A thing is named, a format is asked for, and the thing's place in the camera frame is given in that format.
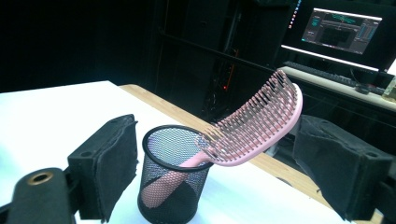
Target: wooden desk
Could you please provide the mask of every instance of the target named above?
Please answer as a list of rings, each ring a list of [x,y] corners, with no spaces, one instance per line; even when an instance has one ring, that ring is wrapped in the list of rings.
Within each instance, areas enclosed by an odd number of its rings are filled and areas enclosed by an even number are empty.
[[[157,95],[149,91],[146,91],[145,89],[139,86],[124,85],[120,87],[123,90],[131,93],[136,98],[160,110],[167,116],[175,119],[176,121],[180,122],[183,125],[192,127],[198,131],[203,131],[205,127],[209,125],[207,122],[195,117],[194,115],[177,107],[176,105],[172,105],[171,103],[165,101],[164,99],[158,97]],[[307,175],[304,175],[296,171],[295,169],[289,167],[288,165],[264,153],[252,159],[250,162],[260,167],[265,172],[287,181],[297,190],[317,200],[318,202],[330,207],[330,205],[320,194],[319,187]],[[382,217],[378,213],[375,213],[371,221],[356,221],[356,222],[361,224],[380,223],[381,218]]]

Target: white table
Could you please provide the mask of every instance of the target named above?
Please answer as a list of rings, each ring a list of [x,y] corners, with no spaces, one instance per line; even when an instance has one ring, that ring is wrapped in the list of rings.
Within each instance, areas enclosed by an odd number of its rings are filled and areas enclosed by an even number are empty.
[[[138,121],[137,177],[123,192],[109,223],[147,223],[137,208],[143,136],[180,124],[108,81],[0,94],[0,205],[10,203],[17,181],[35,170],[65,169],[67,156],[108,120],[134,114]],[[99,223],[79,220],[78,223]],[[210,168],[191,223],[348,223],[247,162]]]

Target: monitor screen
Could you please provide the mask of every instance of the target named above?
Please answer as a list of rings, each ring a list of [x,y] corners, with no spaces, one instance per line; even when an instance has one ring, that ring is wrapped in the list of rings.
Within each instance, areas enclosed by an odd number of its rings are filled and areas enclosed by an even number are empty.
[[[396,7],[345,0],[299,0],[283,49],[376,72],[396,58]]]

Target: dark background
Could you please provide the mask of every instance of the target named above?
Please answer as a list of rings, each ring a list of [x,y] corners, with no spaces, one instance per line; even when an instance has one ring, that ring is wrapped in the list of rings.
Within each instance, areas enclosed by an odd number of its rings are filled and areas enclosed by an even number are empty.
[[[276,55],[288,59],[278,49],[296,2],[1,1],[0,92],[109,80],[137,84],[216,121],[280,66]],[[396,5],[394,0],[355,2]],[[305,114],[334,121],[381,149],[391,147],[384,139],[395,135],[393,115],[301,85]],[[367,126],[356,125],[362,122]]]

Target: keyboard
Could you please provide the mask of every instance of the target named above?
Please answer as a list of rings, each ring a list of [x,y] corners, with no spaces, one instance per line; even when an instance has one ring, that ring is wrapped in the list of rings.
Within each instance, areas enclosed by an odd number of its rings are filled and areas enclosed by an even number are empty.
[[[323,78],[329,79],[331,81],[346,85],[348,87],[354,88],[358,84],[358,82],[352,80],[349,77],[343,77],[343,76],[339,76],[336,74],[327,73],[327,72],[318,70],[316,68],[302,65],[300,63],[294,63],[294,62],[288,61],[288,62],[284,62],[283,64],[285,64],[287,67],[294,68],[294,69],[300,70],[302,72],[312,74],[317,77],[323,77]],[[378,88],[378,87],[370,87],[369,90],[370,90],[370,92],[377,94],[377,95],[382,95],[385,91],[384,89]]]

